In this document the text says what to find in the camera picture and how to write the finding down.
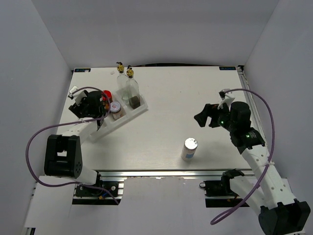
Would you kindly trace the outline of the red lid sauce jar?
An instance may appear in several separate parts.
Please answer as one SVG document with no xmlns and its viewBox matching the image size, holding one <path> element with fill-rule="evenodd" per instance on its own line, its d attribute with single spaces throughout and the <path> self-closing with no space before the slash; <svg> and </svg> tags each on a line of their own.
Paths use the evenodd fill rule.
<svg viewBox="0 0 313 235">
<path fill-rule="evenodd" d="M 111 106 L 112 103 L 112 94 L 108 90 L 103 90 L 102 91 L 102 98 L 103 98 L 103 105 L 106 110 L 108 110 Z"/>
</svg>

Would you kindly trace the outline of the small jar white lid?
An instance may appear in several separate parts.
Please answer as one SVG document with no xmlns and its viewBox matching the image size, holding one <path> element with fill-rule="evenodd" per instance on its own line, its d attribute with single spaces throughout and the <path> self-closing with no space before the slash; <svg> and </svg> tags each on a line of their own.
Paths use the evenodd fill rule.
<svg viewBox="0 0 313 235">
<path fill-rule="evenodd" d="M 122 106 L 118 101 L 113 101 L 110 106 L 110 112 L 114 120 L 118 120 L 122 117 Z"/>
</svg>

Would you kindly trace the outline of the clear glass oil bottle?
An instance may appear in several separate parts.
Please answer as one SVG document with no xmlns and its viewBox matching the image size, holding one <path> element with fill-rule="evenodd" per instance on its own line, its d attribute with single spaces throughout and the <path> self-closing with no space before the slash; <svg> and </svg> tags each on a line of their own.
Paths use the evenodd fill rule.
<svg viewBox="0 0 313 235">
<path fill-rule="evenodd" d="M 128 81 L 128 77 L 124 72 L 124 65 L 121 62 L 117 62 L 117 70 L 119 75 L 117 77 L 117 84 L 118 89 L 120 91 L 121 98 L 125 104 L 129 103 L 128 93 L 127 93 L 127 86 L 126 83 Z"/>
</svg>

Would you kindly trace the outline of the white shaker silver top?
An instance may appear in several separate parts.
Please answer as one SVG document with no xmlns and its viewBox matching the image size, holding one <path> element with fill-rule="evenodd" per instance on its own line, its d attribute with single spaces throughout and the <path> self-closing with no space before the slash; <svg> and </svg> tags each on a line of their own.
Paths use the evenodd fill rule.
<svg viewBox="0 0 313 235">
<path fill-rule="evenodd" d="M 190 161 L 195 155 L 198 148 L 198 142 L 195 138 L 187 138 L 184 141 L 183 149 L 181 152 L 181 158 L 184 161 Z"/>
</svg>

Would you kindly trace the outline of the glass bottle with dark sauce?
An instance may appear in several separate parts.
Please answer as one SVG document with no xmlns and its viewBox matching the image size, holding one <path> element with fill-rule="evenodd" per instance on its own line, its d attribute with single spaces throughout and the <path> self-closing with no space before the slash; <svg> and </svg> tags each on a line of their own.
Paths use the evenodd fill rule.
<svg viewBox="0 0 313 235">
<path fill-rule="evenodd" d="M 129 105 L 136 109 L 140 106 L 140 92 L 139 92 L 139 85 L 137 81 L 134 79 L 134 71 L 131 65 L 128 65 L 126 75 L 128 80 L 126 82 L 126 89 L 128 95 L 128 102 Z"/>
</svg>

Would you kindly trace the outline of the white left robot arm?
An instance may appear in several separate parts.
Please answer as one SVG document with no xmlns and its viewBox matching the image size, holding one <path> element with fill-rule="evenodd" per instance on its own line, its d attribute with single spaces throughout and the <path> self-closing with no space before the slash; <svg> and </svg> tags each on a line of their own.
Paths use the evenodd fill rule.
<svg viewBox="0 0 313 235">
<path fill-rule="evenodd" d="M 108 114 L 105 102 L 110 99 L 102 91 L 83 90 L 69 110 L 79 119 L 79 123 L 60 135 L 50 135 L 47 139 L 44 172 L 47 176 L 62 177 L 87 185 L 92 195 L 103 191 L 103 183 L 98 173 L 83 165 L 81 145 L 97 132 Z"/>
</svg>

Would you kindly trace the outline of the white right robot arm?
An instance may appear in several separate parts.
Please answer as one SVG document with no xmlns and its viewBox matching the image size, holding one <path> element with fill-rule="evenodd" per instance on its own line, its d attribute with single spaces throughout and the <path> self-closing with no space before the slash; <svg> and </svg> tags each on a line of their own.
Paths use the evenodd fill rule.
<svg viewBox="0 0 313 235">
<path fill-rule="evenodd" d="M 206 104 L 194 119 L 200 127 L 222 127 L 230 134 L 233 145 L 252 169 L 257 183 L 252 184 L 238 170 L 226 171 L 223 174 L 221 190 L 226 195 L 234 193 L 254 210 L 258 216 L 261 229 L 266 235 L 287 235 L 300 232 L 308 220 L 311 209 L 307 202 L 300 202 L 284 184 L 269 158 L 260 133 L 251 127 L 251 111 L 249 105 L 236 101 Z"/>
</svg>

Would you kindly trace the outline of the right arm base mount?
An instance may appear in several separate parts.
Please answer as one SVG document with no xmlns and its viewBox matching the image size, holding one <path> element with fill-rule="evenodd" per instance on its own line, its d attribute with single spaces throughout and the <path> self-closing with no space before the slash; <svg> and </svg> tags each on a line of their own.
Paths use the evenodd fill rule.
<svg viewBox="0 0 313 235">
<path fill-rule="evenodd" d="M 238 176 L 245 176 L 237 169 L 224 172 L 219 180 L 207 180 L 199 183 L 205 191 L 205 205 L 207 208 L 231 208 L 238 205 L 242 199 L 230 189 L 230 180 Z"/>
</svg>

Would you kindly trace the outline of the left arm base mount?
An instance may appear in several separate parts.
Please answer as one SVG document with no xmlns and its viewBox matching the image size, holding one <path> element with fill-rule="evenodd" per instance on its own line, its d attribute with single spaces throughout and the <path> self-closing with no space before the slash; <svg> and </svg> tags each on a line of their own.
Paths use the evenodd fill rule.
<svg viewBox="0 0 313 235">
<path fill-rule="evenodd" d="M 94 185 L 78 185 L 75 187 L 72 204 L 117 206 L 122 199 L 123 189 L 123 178 L 105 176 L 104 173 L 99 172 Z"/>
</svg>

